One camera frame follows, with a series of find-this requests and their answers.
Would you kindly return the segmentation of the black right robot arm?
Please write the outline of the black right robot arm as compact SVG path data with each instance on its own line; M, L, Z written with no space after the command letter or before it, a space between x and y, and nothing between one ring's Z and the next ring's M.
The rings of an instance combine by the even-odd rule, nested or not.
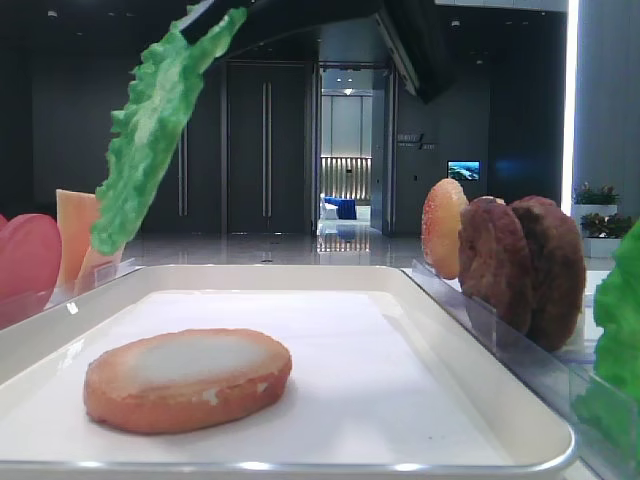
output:
M375 20L393 63L412 95L428 103L456 82L456 68L433 1L201 1L177 21L191 44L237 14L241 25L224 56L327 24L361 18Z

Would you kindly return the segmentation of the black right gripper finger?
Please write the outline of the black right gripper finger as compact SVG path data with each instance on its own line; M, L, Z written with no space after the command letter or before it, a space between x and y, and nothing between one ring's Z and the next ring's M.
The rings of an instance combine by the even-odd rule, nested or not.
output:
M188 43L195 44L225 15L239 11L245 20L232 43L259 44L280 35L276 5L276 1L201 1L179 21L179 32Z

